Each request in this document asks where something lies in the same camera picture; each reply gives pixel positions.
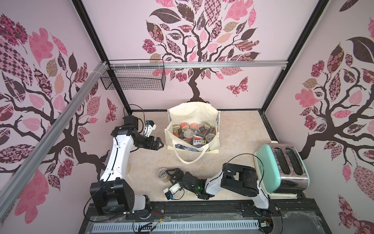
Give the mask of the cream canvas tote bag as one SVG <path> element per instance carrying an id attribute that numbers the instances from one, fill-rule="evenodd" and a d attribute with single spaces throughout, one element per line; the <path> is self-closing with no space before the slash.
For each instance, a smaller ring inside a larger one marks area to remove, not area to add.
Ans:
<path id="1" fill-rule="evenodd" d="M 167 110 L 169 124 L 165 129 L 168 150 L 184 164 L 193 164 L 205 154 L 218 154 L 220 149 L 219 130 L 221 112 L 209 103 L 188 102 Z M 194 138 L 205 139 L 207 144 L 201 148 L 192 145 L 193 139 L 184 138 L 180 123 L 187 122 L 194 131 Z M 173 129 L 180 129 L 180 137 L 173 134 Z"/>

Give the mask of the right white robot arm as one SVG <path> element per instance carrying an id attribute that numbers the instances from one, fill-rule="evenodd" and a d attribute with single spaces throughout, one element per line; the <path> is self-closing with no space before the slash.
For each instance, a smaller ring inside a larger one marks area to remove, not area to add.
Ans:
<path id="1" fill-rule="evenodd" d="M 222 170 L 209 179 L 199 179 L 190 172 L 179 168 L 168 169 L 171 186 L 164 190 L 168 200 L 175 200 L 178 191 L 187 190 L 198 199 L 209 200 L 222 190 L 228 190 L 244 197 L 250 197 L 257 209 L 269 209 L 269 199 L 261 188 L 261 180 L 253 167 L 232 163 L 223 164 Z"/>

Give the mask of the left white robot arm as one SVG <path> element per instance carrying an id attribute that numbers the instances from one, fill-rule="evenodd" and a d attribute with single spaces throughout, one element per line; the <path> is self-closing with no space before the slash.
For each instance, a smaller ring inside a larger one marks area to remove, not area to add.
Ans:
<path id="1" fill-rule="evenodd" d="M 124 124 L 111 133 L 113 146 L 104 173 L 98 182 L 90 187 L 91 199 L 99 215 L 141 212 L 151 213 L 150 199 L 146 195 L 136 195 L 126 182 L 128 161 L 133 147 L 157 151 L 164 147 L 161 138 L 153 137 L 156 129 L 153 121 L 144 121 L 139 129 L 139 118 L 124 117 Z"/>

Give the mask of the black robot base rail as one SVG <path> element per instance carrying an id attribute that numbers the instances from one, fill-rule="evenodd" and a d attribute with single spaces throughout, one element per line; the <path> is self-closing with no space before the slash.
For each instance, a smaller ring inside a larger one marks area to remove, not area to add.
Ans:
<path id="1" fill-rule="evenodd" d="M 313 199 L 273 200 L 268 211 L 256 211 L 251 200 L 152 202 L 150 214 L 125 213 L 99 216 L 89 205 L 80 234 L 92 234 L 96 223 L 256 220 L 259 230 L 202 231 L 171 234 L 330 234 Z"/>

